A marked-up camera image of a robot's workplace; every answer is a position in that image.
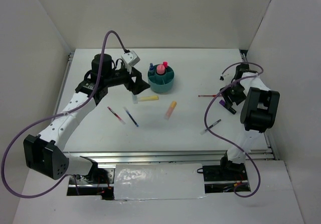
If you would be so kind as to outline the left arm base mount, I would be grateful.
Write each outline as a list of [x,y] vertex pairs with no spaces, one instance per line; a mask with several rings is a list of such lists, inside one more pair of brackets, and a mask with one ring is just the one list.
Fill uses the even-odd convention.
[[102,200],[114,200],[115,166],[107,166],[104,172],[89,179],[75,175],[69,178],[67,196],[96,196]]

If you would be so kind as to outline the pink bottle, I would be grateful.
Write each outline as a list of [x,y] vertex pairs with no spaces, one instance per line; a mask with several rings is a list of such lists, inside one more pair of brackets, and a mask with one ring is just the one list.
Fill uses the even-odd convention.
[[156,67],[156,74],[158,75],[164,75],[166,73],[166,68],[163,64],[159,64]]

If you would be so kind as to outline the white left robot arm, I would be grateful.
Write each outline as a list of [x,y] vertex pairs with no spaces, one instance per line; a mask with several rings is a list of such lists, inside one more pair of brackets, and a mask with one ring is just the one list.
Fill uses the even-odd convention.
[[133,95],[137,95],[150,87],[134,67],[140,61],[134,51],[124,53],[121,61],[117,69],[117,63],[110,55],[94,56],[91,70],[76,87],[63,111],[38,135],[28,135],[24,139],[27,167],[54,180],[64,175],[81,175],[87,183],[94,183],[99,175],[108,176],[97,162],[88,157],[67,157],[63,150],[81,121],[107,95],[108,88],[124,85]]

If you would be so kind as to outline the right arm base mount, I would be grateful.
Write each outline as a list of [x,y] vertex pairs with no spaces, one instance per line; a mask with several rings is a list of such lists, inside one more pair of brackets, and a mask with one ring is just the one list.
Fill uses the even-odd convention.
[[237,192],[250,191],[245,170],[237,173],[223,171],[219,165],[209,165],[198,168],[197,173],[204,178],[205,193],[233,192],[235,187]]

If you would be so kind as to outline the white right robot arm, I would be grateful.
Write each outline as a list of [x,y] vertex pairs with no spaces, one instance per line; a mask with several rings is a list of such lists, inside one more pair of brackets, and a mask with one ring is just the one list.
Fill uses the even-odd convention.
[[219,174],[225,180],[245,170],[246,154],[251,146],[275,122],[280,99],[278,91],[268,88],[260,79],[259,72],[250,69],[250,63],[236,63],[231,86],[221,88],[223,100],[220,104],[235,114],[233,104],[243,104],[240,123],[244,130],[239,135],[237,146],[232,146],[220,161]]

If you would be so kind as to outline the blue cap spray bottle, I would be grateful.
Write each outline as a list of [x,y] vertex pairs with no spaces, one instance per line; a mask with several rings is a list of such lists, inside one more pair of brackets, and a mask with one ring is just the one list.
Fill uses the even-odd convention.
[[154,75],[154,72],[155,72],[155,69],[154,69],[154,65],[152,63],[149,64],[149,70],[148,70],[148,74],[150,76],[153,76]]

